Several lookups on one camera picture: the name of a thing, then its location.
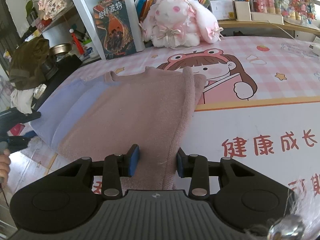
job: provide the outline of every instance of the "cartoon strawberry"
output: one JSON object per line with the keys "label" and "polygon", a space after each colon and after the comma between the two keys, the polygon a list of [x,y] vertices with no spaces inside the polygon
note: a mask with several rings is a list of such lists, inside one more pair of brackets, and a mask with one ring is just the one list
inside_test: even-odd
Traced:
{"label": "cartoon strawberry", "polygon": [[263,46],[263,45],[257,46],[257,49],[260,51],[269,51],[270,50],[268,47]]}

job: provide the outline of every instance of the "metal screw head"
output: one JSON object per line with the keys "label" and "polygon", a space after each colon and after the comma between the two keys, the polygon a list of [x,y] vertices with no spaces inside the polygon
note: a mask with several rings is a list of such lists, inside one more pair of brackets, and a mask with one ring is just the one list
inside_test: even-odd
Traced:
{"label": "metal screw head", "polygon": [[108,197],[115,197],[118,196],[120,192],[116,188],[108,188],[103,193]]}
{"label": "metal screw head", "polygon": [[194,196],[198,196],[198,197],[201,197],[201,196],[205,196],[207,195],[207,191],[204,189],[204,188],[194,188],[191,193],[194,195]]}

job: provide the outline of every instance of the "red chinese characters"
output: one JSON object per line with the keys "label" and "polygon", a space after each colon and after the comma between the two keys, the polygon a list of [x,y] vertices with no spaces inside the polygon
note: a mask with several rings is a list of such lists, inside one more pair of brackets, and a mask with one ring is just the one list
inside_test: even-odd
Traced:
{"label": "red chinese characters", "polygon": [[243,153],[247,151],[244,148],[245,143],[247,140],[243,138],[236,137],[233,139],[234,142],[228,142],[229,139],[225,140],[222,143],[222,146],[224,147],[224,156],[227,157],[230,155],[230,158],[233,158],[233,156],[237,157],[246,157]]}
{"label": "red chinese characters", "polygon": [[95,194],[101,194],[101,188],[102,188],[102,181],[97,181],[97,186],[93,186],[94,188],[96,188],[96,190],[94,190],[93,193]]}
{"label": "red chinese characters", "polygon": [[315,135],[314,134],[310,134],[311,132],[311,129],[309,129],[308,132],[306,132],[305,130],[303,130],[303,139],[305,140],[306,144],[309,146],[309,147],[313,147],[315,144],[314,143],[318,143],[316,140],[312,139],[312,137],[314,137]]}
{"label": "red chinese characters", "polygon": [[311,181],[313,184],[313,191],[315,192],[315,196],[320,194],[320,185],[319,185],[319,176],[316,174],[311,177]]}
{"label": "red chinese characters", "polygon": [[270,141],[269,139],[266,139],[266,138],[269,138],[270,135],[260,135],[259,137],[255,137],[253,138],[254,140],[254,153],[258,156],[259,153],[262,155],[262,154],[265,154],[265,155],[268,155],[268,153],[274,153],[272,151],[273,147],[272,147],[272,144],[273,142]]}
{"label": "red chinese characters", "polygon": [[303,192],[306,192],[306,187],[304,186],[304,181],[305,181],[305,179],[298,179],[296,181],[290,182],[288,184],[288,186],[294,186],[291,188],[291,190],[297,190],[298,193],[301,193],[301,190]]}
{"label": "red chinese characters", "polygon": [[[318,143],[314,139],[315,135],[311,133],[311,129],[307,132],[303,130],[302,138],[305,140],[305,143],[308,147],[313,147],[316,143]],[[280,136],[281,141],[281,148],[282,151],[289,151],[293,148],[299,150],[299,146],[297,144],[297,139],[294,136],[294,133],[290,131],[290,133],[285,132],[285,135]],[[247,150],[245,149],[245,143],[247,140],[236,137],[233,139],[233,142],[229,142],[229,139],[225,140],[221,146],[224,147],[224,156],[230,156],[230,158],[236,157],[246,157],[244,152]],[[270,135],[260,135],[253,138],[254,142],[254,153],[256,156],[259,155],[268,155],[269,153],[274,154],[275,150],[273,149],[273,141],[271,140]]]}
{"label": "red chinese characters", "polygon": [[294,136],[293,132],[285,132],[286,135],[281,136],[281,147],[282,147],[282,151],[284,152],[285,150],[289,151],[290,149],[293,149],[294,147],[296,147],[299,150],[299,147],[297,145],[297,139],[293,139],[292,136]]}

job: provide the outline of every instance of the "harry potter book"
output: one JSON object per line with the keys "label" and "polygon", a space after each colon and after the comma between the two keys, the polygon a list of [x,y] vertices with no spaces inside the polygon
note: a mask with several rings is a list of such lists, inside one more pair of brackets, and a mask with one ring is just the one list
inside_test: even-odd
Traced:
{"label": "harry potter book", "polygon": [[106,59],[145,49],[134,0],[104,0],[93,12]]}

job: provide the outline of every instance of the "wooden shelf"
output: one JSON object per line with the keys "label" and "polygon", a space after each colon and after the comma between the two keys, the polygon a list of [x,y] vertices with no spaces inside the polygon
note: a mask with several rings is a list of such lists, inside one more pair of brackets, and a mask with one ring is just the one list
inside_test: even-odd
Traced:
{"label": "wooden shelf", "polygon": [[287,22],[284,22],[284,25],[280,24],[271,24],[271,23],[264,23],[264,22],[238,22],[236,20],[220,20],[218,21],[219,26],[222,28],[274,28],[278,29],[278,27],[284,29],[284,30],[291,30],[291,31],[300,31],[300,32],[306,32],[306,33],[312,33],[315,35],[320,35],[320,31],[298,26],[294,24],[290,24]]}

